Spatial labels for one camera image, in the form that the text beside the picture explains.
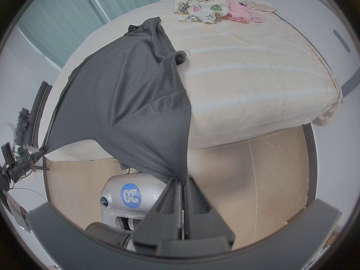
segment wooden floor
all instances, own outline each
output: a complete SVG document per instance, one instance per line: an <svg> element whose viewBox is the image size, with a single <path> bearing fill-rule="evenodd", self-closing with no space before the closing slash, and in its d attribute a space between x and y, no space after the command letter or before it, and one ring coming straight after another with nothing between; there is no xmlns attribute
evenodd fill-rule
<svg viewBox="0 0 360 270"><path fill-rule="evenodd" d="M48 165L53 205L83 229L102 221L99 199L106 181L126 173L117 160ZM189 150L188 171L235 233L233 250L276 232L306 205L309 173L302 127Z"/></svg>

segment pillow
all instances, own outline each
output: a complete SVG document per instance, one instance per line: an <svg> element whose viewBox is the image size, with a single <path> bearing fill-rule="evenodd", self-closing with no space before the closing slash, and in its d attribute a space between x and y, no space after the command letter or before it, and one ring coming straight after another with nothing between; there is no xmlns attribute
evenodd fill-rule
<svg viewBox="0 0 360 270"><path fill-rule="evenodd" d="M268 12L276 11L274 6L263 0L235 0L235 1L247 4L249 7L252 7L260 11L268 11Z"/></svg>

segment blue circle sticker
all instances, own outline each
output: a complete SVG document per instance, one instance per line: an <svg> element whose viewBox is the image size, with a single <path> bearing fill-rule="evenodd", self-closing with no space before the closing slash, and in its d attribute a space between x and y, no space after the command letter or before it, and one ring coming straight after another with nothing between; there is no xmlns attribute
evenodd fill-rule
<svg viewBox="0 0 360 270"><path fill-rule="evenodd" d="M121 199L129 208L138 208L141 204L141 192L139 188L133 184L125 184L121 188Z"/></svg>

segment mattress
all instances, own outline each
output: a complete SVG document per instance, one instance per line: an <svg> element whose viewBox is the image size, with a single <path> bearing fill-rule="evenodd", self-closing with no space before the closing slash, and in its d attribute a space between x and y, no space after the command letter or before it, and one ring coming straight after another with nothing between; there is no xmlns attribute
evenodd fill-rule
<svg viewBox="0 0 360 270"><path fill-rule="evenodd" d="M192 107L189 148L236 142L306 124L317 117L326 124L341 104L341 88L325 61L266 2L237 0L250 5L253 2L253 11L259 11L263 23L217 18L215 24L206 24L179 22L173 13L173 1L162 0L132 10L84 40L52 87L40 121L39 145L72 70L124 35L129 25L140 25L156 16L161 18L173 47L189 51L187 61L178 66ZM75 161L111 156L96 141L86 140L46 157Z"/></svg>

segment curtain fold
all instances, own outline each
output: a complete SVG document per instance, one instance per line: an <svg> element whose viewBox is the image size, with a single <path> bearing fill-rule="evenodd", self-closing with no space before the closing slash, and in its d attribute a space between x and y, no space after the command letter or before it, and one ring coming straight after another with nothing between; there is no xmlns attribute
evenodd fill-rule
<svg viewBox="0 0 360 270"><path fill-rule="evenodd" d="M63 67L84 39L135 8L160 0L34 0L17 26L46 57Z"/></svg>

